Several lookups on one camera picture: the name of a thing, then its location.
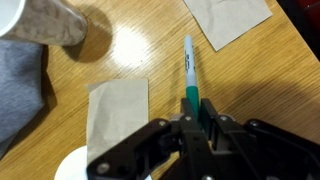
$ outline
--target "wooden table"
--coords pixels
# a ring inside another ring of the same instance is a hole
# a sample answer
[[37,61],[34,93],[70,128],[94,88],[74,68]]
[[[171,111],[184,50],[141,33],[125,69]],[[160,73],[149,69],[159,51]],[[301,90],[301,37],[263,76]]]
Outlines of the wooden table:
[[64,157],[86,144],[88,83],[148,78],[150,120],[179,112],[186,34],[194,38],[200,95],[219,112],[320,143],[320,65],[276,0],[267,0],[271,18],[219,52],[182,0],[70,2],[89,19],[87,39],[45,50],[46,106],[0,162],[0,179],[53,179]]

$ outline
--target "marker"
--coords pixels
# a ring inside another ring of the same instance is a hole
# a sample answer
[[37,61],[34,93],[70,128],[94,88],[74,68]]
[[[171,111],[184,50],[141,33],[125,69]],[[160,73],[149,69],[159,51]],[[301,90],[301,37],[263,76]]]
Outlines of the marker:
[[184,52],[186,63],[186,94],[189,99],[195,117],[199,116],[199,92],[197,86],[196,67],[194,64],[194,53],[192,37],[187,35],[184,38]]

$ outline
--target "napkin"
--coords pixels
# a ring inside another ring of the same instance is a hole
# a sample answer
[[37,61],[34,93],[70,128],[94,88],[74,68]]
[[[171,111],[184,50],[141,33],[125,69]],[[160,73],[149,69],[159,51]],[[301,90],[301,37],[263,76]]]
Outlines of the napkin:
[[184,0],[216,51],[272,15],[264,0]]
[[89,164],[148,123],[148,80],[111,80],[87,89]]

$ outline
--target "paper cup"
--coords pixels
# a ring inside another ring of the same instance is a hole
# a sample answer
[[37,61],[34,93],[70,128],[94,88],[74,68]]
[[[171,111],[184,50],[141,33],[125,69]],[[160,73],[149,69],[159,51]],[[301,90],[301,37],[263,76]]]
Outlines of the paper cup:
[[0,38],[75,45],[87,33],[84,16],[64,0],[0,0]]

